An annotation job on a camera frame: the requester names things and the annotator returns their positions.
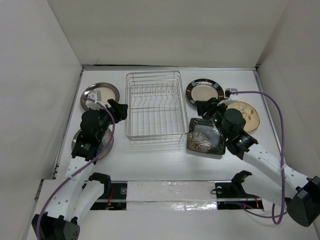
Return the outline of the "silver rimmed round plate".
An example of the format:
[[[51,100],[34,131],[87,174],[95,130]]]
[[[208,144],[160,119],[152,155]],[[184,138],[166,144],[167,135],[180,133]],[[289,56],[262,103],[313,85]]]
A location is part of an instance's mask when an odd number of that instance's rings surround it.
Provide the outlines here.
[[[83,91],[80,97],[80,105],[85,111],[97,110],[101,108],[99,105],[94,104],[89,100],[85,100],[85,98],[93,99],[107,107],[110,107],[108,100],[113,99],[116,103],[118,103],[120,99],[120,93],[114,85],[107,82],[99,82],[87,87]]]

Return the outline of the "black rimmed beige plate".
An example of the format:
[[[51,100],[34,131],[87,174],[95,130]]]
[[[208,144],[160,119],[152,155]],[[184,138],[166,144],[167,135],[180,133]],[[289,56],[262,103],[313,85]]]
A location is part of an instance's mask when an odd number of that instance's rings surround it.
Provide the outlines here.
[[[186,99],[196,107],[196,101],[208,101],[211,98],[223,100],[225,97],[223,88],[215,81],[207,78],[199,78],[191,81],[185,90]]]

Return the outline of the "cream bird pattern plate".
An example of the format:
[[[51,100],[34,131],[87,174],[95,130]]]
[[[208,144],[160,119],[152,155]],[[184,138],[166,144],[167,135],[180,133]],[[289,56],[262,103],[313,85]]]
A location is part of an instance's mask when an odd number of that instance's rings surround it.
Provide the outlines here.
[[[260,125],[260,117],[256,109],[243,101],[237,101],[228,106],[229,109],[236,109],[241,112],[242,117],[245,119],[246,123],[244,130],[247,133],[255,131]]]

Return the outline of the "grey snowflake deer plate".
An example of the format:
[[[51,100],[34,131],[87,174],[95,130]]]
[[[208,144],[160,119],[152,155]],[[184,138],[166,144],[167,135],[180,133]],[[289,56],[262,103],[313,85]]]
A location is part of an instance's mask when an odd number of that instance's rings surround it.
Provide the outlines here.
[[[104,133],[103,138],[99,142],[89,142],[85,140],[81,130],[78,130],[71,142],[71,155],[85,158],[86,161],[91,161],[98,156],[98,160],[104,158],[112,149],[114,139],[112,131],[108,128]]]

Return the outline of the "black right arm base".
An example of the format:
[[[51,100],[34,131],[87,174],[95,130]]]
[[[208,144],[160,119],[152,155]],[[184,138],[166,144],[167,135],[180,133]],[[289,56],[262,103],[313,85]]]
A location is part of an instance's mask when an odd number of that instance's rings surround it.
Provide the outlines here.
[[[242,183],[252,173],[243,170],[231,181],[220,181],[214,184],[211,194],[216,196],[218,210],[263,210],[262,199],[244,191]]]

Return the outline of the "black square floral plate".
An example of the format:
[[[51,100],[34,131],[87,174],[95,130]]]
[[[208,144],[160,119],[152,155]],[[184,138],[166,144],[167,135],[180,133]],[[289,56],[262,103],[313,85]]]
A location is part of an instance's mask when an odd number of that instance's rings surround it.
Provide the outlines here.
[[[190,120],[186,147],[189,151],[201,154],[222,156],[226,153],[225,140],[210,119]]]

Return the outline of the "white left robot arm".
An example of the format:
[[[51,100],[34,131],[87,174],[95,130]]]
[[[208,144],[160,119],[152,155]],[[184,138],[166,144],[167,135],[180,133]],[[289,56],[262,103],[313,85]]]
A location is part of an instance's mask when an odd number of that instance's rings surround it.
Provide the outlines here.
[[[99,109],[81,116],[80,132],[71,152],[63,182],[53,191],[31,225],[38,240],[76,240],[80,223],[98,198],[111,194],[111,177],[94,171],[100,155],[111,145],[103,138],[110,127],[128,115],[128,105],[109,99],[109,106],[89,98]]]

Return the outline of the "wire dish rack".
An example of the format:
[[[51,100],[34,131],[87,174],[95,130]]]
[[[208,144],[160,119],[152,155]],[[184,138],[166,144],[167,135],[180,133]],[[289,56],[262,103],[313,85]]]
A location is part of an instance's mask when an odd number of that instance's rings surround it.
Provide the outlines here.
[[[189,132],[181,73],[131,72],[126,75],[126,137],[136,142],[180,142]]]

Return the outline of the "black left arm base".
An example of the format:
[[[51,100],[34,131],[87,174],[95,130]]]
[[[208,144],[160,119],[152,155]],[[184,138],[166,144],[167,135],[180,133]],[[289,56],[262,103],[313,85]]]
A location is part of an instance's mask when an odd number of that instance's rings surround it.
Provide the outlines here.
[[[127,209],[127,181],[112,181],[109,175],[97,172],[93,173],[88,180],[103,184],[104,190],[90,210],[121,211]]]

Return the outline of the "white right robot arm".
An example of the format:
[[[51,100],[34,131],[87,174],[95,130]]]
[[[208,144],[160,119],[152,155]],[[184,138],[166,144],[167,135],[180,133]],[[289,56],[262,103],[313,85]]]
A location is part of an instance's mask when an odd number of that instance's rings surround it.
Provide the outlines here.
[[[242,161],[254,166],[273,181],[264,183],[250,172],[242,171],[234,176],[231,191],[237,197],[248,193],[262,197],[284,208],[299,225],[309,227],[320,215],[320,178],[308,177],[270,154],[258,141],[249,135],[244,127],[246,120],[242,113],[228,108],[229,100],[211,98],[196,101],[197,114],[205,120],[212,120],[228,151]]]

